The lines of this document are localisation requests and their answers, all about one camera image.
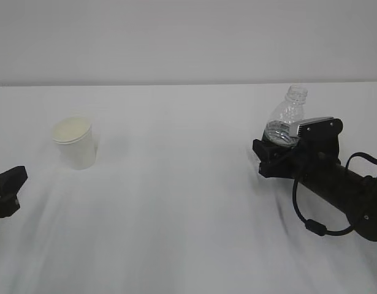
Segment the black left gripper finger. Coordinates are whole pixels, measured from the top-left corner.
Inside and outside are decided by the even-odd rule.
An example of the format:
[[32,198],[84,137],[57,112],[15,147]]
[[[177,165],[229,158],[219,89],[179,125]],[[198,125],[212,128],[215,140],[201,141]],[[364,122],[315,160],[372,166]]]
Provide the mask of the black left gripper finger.
[[18,192],[28,179],[25,166],[17,166],[0,174],[0,219],[20,209]]

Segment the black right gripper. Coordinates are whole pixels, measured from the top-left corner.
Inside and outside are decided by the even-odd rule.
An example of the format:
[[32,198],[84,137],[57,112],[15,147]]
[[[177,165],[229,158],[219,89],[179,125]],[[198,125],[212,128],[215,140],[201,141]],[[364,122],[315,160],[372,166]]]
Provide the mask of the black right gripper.
[[259,174],[265,178],[295,178],[299,172],[340,163],[337,137],[322,141],[306,141],[301,138],[294,147],[254,139],[253,152],[260,160]]

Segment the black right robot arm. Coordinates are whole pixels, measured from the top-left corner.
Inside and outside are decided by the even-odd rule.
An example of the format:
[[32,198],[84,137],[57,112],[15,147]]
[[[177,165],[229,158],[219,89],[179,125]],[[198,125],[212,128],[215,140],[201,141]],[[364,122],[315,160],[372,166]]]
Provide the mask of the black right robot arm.
[[[377,242],[377,177],[360,176],[347,165],[342,166],[338,158],[337,138],[323,141],[300,139],[293,148],[255,139],[253,152],[260,160],[260,175],[293,180],[292,204],[307,230],[319,236],[345,236],[356,232],[369,241]],[[297,202],[299,185],[341,211],[349,226],[334,231],[305,218]]]

